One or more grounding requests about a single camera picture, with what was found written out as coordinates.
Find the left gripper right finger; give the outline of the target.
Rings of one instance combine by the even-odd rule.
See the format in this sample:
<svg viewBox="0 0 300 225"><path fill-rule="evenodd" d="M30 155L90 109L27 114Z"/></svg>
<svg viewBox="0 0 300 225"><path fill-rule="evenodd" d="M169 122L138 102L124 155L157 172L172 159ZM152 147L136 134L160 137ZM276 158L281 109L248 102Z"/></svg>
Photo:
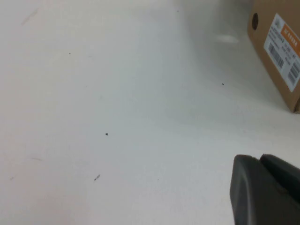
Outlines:
<svg viewBox="0 0 300 225"><path fill-rule="evenodd" d="M287 190L289 195L300 203L300 169L271 154L263 154L260 162L274 177L274 179Z"/></svg>

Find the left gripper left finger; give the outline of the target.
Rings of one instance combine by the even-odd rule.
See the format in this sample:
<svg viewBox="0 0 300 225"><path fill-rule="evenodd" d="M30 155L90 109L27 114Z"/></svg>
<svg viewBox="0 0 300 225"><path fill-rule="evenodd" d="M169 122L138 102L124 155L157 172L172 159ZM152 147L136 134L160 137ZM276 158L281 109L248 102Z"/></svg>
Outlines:
<svg viewBox="0 0 300 225"><path fill-rule="evenodd" d="M236 155L232 167L230 200L236 225L298 225L296 202L257 159Z"/></svg>

